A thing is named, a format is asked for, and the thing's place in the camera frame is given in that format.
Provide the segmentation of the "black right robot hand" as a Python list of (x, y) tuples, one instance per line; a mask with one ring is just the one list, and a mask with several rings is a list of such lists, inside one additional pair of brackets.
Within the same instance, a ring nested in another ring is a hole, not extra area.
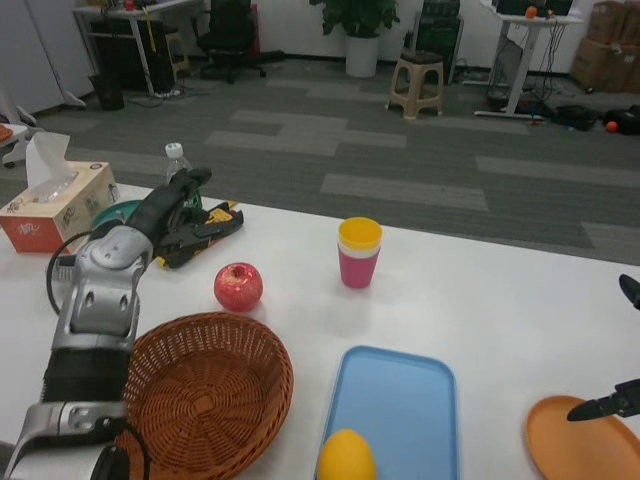
[[(639, 282), (622, 274), (618, 279), (625, 297), (639, 309)], [(622, 418), (639, 414), (639, 380), (629, 380), (615, 386), (614, 392), (606, 397), (585, 401), (572, 408), (566, 415), (569, 422), (589, 421), (618, 415)]]

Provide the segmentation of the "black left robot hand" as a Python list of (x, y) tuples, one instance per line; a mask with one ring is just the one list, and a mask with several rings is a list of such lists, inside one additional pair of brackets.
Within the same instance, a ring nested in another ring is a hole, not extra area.
[(210, 168), (183, 168), (171, 177), (168, 184), (154, 189), (124, 226), (126, 249), (141, 254), (157, 247), (168, 234), (175, 217), (180, 215), (184, 203), (211, 177)]

